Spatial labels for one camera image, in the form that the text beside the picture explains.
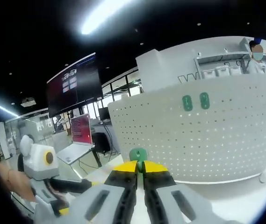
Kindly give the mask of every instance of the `black ceiling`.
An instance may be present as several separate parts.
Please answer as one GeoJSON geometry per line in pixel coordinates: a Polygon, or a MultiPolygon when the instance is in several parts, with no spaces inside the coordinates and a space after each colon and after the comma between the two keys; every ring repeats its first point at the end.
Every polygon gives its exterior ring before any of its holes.
{"type": "MultiPolygon", "coordinates": [[[[151,49],[214,36],[266,39],[265,17],[245,0],[135,0],[95,32],[82,35],[84,20],[101,1],[0,3],[2,105],[18,114],[47,107],[46,81],[65,64],[93,52],[98,56],[103,84],[135,67],[136,56],[151,49]],[[25,97],[34,97],[37,104],[23,108],[20,103],[25,97]]],[[[0,121],[9,118],[0,112],[0,121]]]]}

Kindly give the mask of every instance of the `monitor screen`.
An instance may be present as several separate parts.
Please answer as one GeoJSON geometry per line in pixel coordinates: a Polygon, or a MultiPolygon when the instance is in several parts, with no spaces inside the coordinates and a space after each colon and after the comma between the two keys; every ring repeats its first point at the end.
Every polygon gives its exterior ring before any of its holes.
{"type": "Polygon", "coordinates": [[[47,82],[50,117],[102,95],[95,53],[68,66],[47,82]]]}
{"type": "Polygon", "coordinates": [[[110,113],[107,107],[99,108],[99,114],[101,120],[110,119],[110,113]]]}
{"type": "Polygon", "coordinates": [[[92,145],[88,113],[71,119],[72,141],[92,145]]]}

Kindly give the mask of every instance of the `human arm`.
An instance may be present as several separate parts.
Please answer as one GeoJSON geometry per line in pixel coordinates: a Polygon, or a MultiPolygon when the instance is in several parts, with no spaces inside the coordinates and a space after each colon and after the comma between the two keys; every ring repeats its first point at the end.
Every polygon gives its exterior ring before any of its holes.
{"type": "Polygon", "coordinates": [[[0,177],[9,191],[17,193],[23,199],[35,202],[30,179],[23,172],[12,170],[0,163],[0,177]]]}

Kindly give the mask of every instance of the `yellow robot eye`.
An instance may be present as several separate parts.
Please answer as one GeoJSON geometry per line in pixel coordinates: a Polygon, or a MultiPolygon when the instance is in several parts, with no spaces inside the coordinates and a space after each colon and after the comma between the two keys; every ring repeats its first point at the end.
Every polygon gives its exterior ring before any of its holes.
{"type": "Polygon", "coordinates": [[[51,151],[47,151],[44,153],[44,162],[46,165],[50,165],[54,160],[53,153],[51,151]]]}

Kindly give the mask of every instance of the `pegboard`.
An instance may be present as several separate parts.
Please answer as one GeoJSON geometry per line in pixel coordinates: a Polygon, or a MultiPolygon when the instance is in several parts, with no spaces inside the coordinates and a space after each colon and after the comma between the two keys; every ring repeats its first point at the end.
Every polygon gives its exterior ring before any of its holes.
{"type": "Polygon", "coordinates": [[[108,107],[125,161],[143,147],[175,180],[192,183],[237,181],[266,168],[266,75],[189,82],[108,107]]]}

